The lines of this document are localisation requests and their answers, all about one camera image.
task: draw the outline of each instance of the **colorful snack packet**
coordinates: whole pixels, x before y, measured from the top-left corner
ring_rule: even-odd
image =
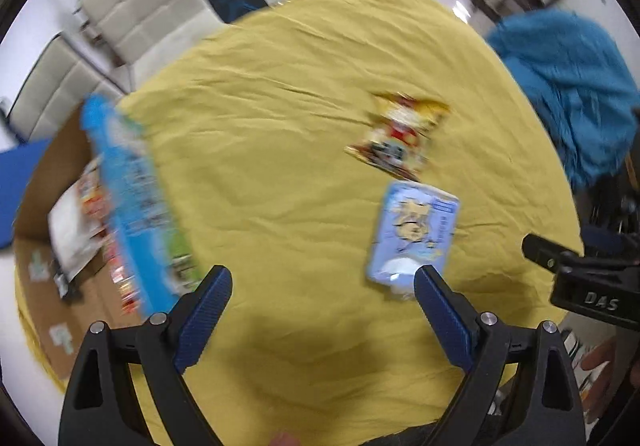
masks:
[[[106,234],[106,219],[109,215],[106,192],[100,183],[98,166],[100,158],[94,158],[82,172],[78,180],[78,197],[81,209],[87,217],[91,236],[104,237]]]
[[[395,178],[418,181],[426,161],[428,134],[449,113],[436,100],[417,100],[405,94],[375,94],[376,110],[366,138],[345,151]]]
[[[111,274],[111,279],[118,288],[123,313],[129,314],[136,311],[140,307],[140,292],[124,266],[118,244],[111,233],[103,241],[102,256]]]

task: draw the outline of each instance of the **blue fuzzy blanket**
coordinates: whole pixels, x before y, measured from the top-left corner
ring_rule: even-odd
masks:
[[[631,147],[638,88],[598,24],[555,9],[510,16],[488,36],[558,150],[574,191],[615,173]]]

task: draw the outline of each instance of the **yellow tablecloth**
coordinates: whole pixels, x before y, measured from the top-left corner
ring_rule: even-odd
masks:
[[[234,277],[185,374],[225,445],[286,429],[304,446],[354,446],[438,418],[462,378],[418,305],[365,281],[390,177],[343,147],[380,91],[452,108],[422,174],[462,202],[449,285],[510,324],[561,318],[551,276],[520,243],[538,232],[580,249],[571,192],[529,102],[471,28],[433,0],[292,0],[249,15],[121,103],[146,128],[197,260]]]

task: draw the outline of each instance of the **blue mat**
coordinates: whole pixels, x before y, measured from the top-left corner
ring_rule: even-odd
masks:
[[[49,139],[20,145],[0,153],[0,249],[14,239],[14,219],[22,194]]]
[[[574,191],[618,172],[638,129],[631,109],[640,94],[601,26],[539,10],[508,16],[486,41],[545,125]]]

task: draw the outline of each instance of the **light blue package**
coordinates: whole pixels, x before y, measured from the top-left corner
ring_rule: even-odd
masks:
[[[176,226],[146,151],[142,128],[94,94],[82,108],[82,129],[100,162],[110,196],[109,229],[139,291],[143,317],[169,312],[202,277]]]
[[[408,296],[421,266],[432,265],[442,276],[459,208],[457,197],[427,184],[393,182],[383,200],[367,277]]]

